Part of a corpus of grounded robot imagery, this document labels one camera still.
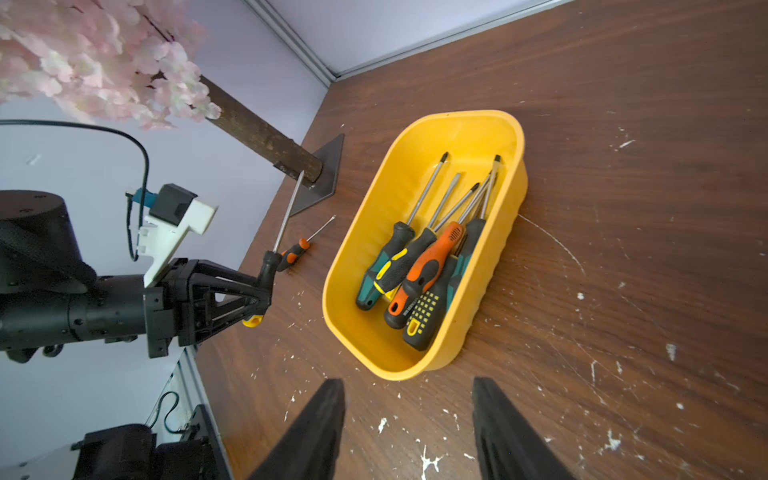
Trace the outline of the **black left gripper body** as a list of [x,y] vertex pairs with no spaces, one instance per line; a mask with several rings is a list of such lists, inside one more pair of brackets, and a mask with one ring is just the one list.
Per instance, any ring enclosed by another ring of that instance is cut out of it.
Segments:
[[168,356],[174,338],[181,347],[198,343],[195,305],[190,290],[190,280],[197,266],[197,260],[174,259],[145,288],[145,334],[150,358]]

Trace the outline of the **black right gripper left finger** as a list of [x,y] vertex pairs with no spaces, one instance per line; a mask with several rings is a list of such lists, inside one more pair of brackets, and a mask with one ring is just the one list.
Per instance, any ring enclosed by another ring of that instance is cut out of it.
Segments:
[[248,479],[333,479],[345,412],[343,381],[325,380]]

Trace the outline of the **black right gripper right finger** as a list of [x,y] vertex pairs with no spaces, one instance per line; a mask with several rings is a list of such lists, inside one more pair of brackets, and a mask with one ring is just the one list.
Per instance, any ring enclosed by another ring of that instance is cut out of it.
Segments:
[[472,401],[483,479],[574,479],[493,379],[473,380]]

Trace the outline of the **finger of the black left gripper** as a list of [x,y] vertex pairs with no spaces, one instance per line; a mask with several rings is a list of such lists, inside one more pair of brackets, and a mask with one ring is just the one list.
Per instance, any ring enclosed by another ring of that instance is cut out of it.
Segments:
[[272,297],[272,283],[267,277],[254,277],[208,260],[198,260],[195,264],[191,274],[191,286],[254,300],[267,300]]
[[185,302],[180,307],[179,345],[198,345],[236,323],[263,317],[270,305],[269,299],[250,296],[235,296],[218,302],[211,293]]

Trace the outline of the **small orange precision screwdriver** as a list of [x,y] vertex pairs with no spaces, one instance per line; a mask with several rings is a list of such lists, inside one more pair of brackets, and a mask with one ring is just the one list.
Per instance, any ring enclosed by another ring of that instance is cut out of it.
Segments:
[[289,249],[282,253],[282,259],[277,267],[278,272],[283,272],[293,267],[300,257],[302,257],[311,247],[311,241],[320,234],[326,227],[328,227],[334,220],[336,215],[331,216],[319,229],[308,237],[300,238],[297,243],[292,245]]

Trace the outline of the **small black precision screwdriver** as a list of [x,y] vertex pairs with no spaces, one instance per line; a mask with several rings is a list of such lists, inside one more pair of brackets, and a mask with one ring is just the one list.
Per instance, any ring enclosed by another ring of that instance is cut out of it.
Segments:
[[243,324],[248,328],[258,327],[262,323],[263,318],[271,305],[277,267],[282,260],[282,254],[279,252],[279,246],[284,236],[291,211],[295,204],[295,200],[303,183],[304,177],[305,171],[302,170],[298,176],[298,179],[296,180],[296,184],[283,216],[280,229],[276,235],[274,247],[271,250],[268,250],[264,255],[262,267],[257,278],[257,289],[262,293],[262,298],[257,302],[254,313],[247,320],[243,321]]

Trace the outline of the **green black handled screwdriver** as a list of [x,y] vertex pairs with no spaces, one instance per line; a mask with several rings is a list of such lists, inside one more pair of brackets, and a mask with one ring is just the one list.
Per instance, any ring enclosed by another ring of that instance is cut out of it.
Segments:
[[393,226],[393,233],[389,241],[381,248],[373,264],[366,270],[363,275],[363,279],[355,300],[356,306],[363,310],[370,310],[374,304],[383,295],[383,290],[380,287],[375,286],[376,278],[382,268],[394,257],[395,254],[402,251],[407,244],[415,237],[415,231],[411,227],[411,223],[415,218],[418,210],[420,209],[425,197],[429,193],[432,185],[434,184],[440,170],[449,157],[449,153],[445,152],[439,162],[436,164],[436,168],[432,173],[429,181],[424,187],[418,201],[416,202],[413,210],[411,211],[406,222],[398,221]]

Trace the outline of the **yellow handled flathead screwdriver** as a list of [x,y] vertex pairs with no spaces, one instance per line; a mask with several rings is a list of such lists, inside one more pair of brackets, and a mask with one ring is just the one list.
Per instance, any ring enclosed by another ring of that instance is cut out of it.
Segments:
[[439,218],[439,215],[441,214],[442,210],[444,209],[444,206],[447,203],[447,201],[450,199],[450,197],[451,197],[453,191],[455,190],[456,185],[460,181],[462,175],[463,175],[462,172],[459,172],[459,173],[455,174],[455,176],[451,180],[451,183],[446,188],[446,190],[445,190],[445,192],[444,192],[444,194],[443,194],[443,196],[442,196],[442,198],[440,200],[439,205],[434,210],[430,220],[425,224],[426,227],[432,228],[432,227],[434,227],[436,225],[436,223],[438,221],[438,218]]

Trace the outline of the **black yellow long screwdriver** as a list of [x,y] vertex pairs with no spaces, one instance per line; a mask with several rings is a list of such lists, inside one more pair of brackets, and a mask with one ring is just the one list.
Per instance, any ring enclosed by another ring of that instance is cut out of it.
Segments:
[[416,260],[436,241],[437,233],[442,226],[470,199],[472,194],[478,190],[479,186],[479,182],[475,183],[440,221],[430,223],[416,240],[412,241],[400,252],[395,254],[392,259],[382,267],[376,275],[374,282],[374,286],[381,294],[388,295],[405,280]]

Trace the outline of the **black yellow dotted screwdriver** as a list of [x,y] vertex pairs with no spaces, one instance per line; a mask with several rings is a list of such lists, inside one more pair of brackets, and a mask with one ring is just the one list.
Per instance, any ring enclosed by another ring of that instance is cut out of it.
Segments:
[[457,257],[451,252],[464,236],[464,226],[451,222],[441,236],[417,259],[404,285],[409,300],[404,341],[426,351],[437,335],[447,313],[447,287]]

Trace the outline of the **orange handled screwdriver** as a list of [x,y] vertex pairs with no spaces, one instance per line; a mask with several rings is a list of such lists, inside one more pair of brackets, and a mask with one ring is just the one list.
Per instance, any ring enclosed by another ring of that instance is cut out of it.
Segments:
[[451,217],[471,202],[481,187],[480,182],[473,185],[442,218],[438,218],[444,206],[442,202],[422,234],[380,271],[377,285],[381,288],[385,280],[399,280],[399,289],[384,314],[385,322],[391,328],[400,330],[406,326],[414,302],[437,280],[449,251],[463,234],[461,223],[451,222]]

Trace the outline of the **small green handled screwdriver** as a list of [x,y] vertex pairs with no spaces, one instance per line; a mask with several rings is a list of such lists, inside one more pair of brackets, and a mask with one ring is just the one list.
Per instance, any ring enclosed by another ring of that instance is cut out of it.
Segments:
[[482,200],[477,200],[475,202],[476,208],[474,210],[474,217],[465,227],[466,238],[462,244],[462,248],[459,251],[459,255],[457,257],[457,265],[448,282],[446,297],[447,307],[451,306],[451,303],[456,296],[457,290],[477,245],[478,239],[485,226],[491,192],[496,182],[501,163],[502,157],[499,154],[496,154],[492,163],[488,181],[486,182],[486,186],[483,188]]

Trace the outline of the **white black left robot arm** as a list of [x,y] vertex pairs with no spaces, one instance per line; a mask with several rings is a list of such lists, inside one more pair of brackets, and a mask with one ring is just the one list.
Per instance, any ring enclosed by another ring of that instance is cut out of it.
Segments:
[[80,254],[64,200],[52,193],[1,194],[1,349],[28,362],[69,343],[147,340],[152,358],[169,345],[199,344],[235,323],[258,325],[268,310],[281,255],[268,252],[257,276],[179,258],[186,234],[203,234],[215,208],[174,184],[137,194],[150,210],[138,252],[142,275],[100,276]]

